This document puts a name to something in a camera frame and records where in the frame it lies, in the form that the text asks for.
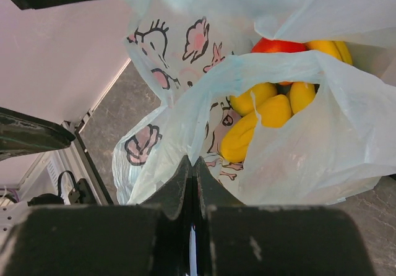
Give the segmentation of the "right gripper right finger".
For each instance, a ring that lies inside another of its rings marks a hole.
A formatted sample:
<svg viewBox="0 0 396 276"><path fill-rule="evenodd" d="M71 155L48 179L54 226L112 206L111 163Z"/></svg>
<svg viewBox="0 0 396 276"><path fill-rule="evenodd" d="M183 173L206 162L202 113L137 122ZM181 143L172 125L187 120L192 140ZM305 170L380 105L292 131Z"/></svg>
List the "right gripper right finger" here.
<svg viewBox="0 0 396 276"><path fill-rule="evenodd" d="M353 219L335 208L246 206L193 167L199 275L374 275Z"/></svg>

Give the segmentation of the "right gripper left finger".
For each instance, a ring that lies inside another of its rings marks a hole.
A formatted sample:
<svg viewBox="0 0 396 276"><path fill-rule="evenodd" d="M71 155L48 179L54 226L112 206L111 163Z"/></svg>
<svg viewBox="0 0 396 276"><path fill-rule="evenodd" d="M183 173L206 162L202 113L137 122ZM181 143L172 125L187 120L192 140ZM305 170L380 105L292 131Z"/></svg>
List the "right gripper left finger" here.
<svg viewBox="0 0 396 276"><path fill-rule="evenodd" d="M2 275L186 275L192 165L139 205L29 207L1 247Z"/></svg>

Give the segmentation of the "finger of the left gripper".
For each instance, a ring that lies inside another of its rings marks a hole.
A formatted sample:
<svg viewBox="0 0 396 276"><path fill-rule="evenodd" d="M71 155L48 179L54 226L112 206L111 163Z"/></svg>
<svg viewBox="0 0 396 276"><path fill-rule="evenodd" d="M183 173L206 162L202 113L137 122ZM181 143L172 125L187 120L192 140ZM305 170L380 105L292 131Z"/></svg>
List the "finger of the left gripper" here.
<svg viewBox="0 0 396 276"><path fill-rule="evenodd" d="M1 160L68 148L75 135L63 126L1 108Z"/></svg>

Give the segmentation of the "yellow banana bunch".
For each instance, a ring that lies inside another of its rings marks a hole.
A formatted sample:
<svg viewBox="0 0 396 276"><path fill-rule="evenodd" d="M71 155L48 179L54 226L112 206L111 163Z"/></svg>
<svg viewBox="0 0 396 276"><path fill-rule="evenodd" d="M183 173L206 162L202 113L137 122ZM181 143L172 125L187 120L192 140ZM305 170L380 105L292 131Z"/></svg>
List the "yellow banana bunch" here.
<svg viewBox="0 0 396 276"><path fill-rule="evenodd" d="M343 61L349 65L353 64L353 60L348 47L343 41L332 40L313 40L305 43L309 50L317 50L334 58Z"/></svg>
<svg viewBox="0 0 396 276"><path fill-rule="evenodd" d="M231 106L241 119L221 142L220 154L225 160L233 163L244 161L258 122L264 127L280 128L314 100L314 84L293 82L290 85L287 95L277 93L275 85L266 82L253 86L238 97L230 97Z"/></svg>

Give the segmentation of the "light blue plastic bag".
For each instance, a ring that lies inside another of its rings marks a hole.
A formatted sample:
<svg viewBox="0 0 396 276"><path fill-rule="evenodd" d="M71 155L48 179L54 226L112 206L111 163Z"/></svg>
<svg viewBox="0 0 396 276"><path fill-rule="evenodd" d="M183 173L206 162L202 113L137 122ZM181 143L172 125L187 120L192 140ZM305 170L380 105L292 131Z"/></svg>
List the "light blue plastic bag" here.
<svg viewBox="0 0 396 276"><path fill-rule="evenodd" d="M395 0L124 0L125 40L161 105L115 146L120 204L159 190L183 157L247 205L333 204L395 173ZM343 41L353 64L307 50L251 53L261 39ZM316 96L282 127L258 122L244 161L220 154L241 119L231 96L257 84Z"/></svg>

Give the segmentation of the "red apple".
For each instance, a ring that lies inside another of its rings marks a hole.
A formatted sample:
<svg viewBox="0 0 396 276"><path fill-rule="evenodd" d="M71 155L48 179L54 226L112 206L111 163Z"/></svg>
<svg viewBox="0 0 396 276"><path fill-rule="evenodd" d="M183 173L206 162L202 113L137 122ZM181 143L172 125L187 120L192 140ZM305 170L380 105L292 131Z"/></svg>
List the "red apple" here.
<svg viewBox="0 0 396 276"><path fill-rule="evenodd" d="M302 43L261 38L253 46L251 53L297 53L307 50Z"/></svg>

